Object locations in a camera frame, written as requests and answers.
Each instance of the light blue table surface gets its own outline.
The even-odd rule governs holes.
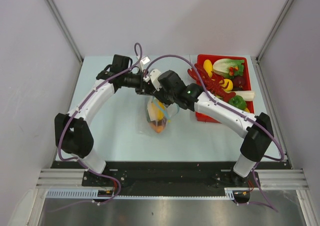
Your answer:
[[[197,56],[184,56],[194,64]],[[250,59],[246,57],[251,88],[256,97],[253,101],[255,114],[266,112],[262,94]],[[113,57],[85,57],[74,92],[71,108],[76,106],[91,90],[97,74]],[[174,70],[185,84],[194,82],[187,74],[188,64],[175,58],[156,62],[153,68],[161,72]],[[90,130],[94,147],[106,161],[236,161],[243,139],[222,124],[198,122],[195,113],[180,109],[157,134],[146,121],[145,96],[132,88],[119,89],[99,110]],[[279,157],[272,143],[267,155]]]

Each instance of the metal floor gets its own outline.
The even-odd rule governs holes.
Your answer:
[[[57,212],[47,212],[72,199],[46,199],[39,226],[125,225],[306,225],[295,191],[267,191],[279,213],[259,205],[236,206],[227,200],[118,199],[106,205],[81,203]],[[251,201],[264,201],[258,191]]]

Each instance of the green bell pepper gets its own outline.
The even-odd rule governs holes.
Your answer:
[[[244,110],[247,107],[246,101],[243,99],[242,96],[235,95],[232,97],[228,103],[234,107],[237,107],[240,110]]]

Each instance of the toy fruit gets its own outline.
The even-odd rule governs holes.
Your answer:
[[[232,97],[228,103],[234,107],[237,107],[240,110],[244,110],[247,107],[246,101],[242,98],[242,96],[235,95]]]
[[[212,77],[213,66],[210,60],[205,60],[203,63],[203,68],[208,73],[208,76]]]
[[[242,87],[235,87],[232,89],[234,92],[236,91],[243,91],[244,89]]]
[[[234,87],[243,87],[246,84],[246,80],[242,76],[236,76],[232,79]]]
[[[156,133],[161,133],[166,127],[168,120],[163,113],[164,109],[163,103],[150,97],[146,105],[146,120]]]
[[[223,87],[223,89],[227,92],[232,91],[234,84],[230,79],[224,79],[219,81],[219,84]]]

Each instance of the white cable clip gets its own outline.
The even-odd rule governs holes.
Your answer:
[[[150,62],[150,58],[148,56],[145,56],[145,57],[141,58],[141,61],[140,61],[138,67],[140,68],[141,71],[143,71],[144,70],[144,65],[146,65],[149,62]]]

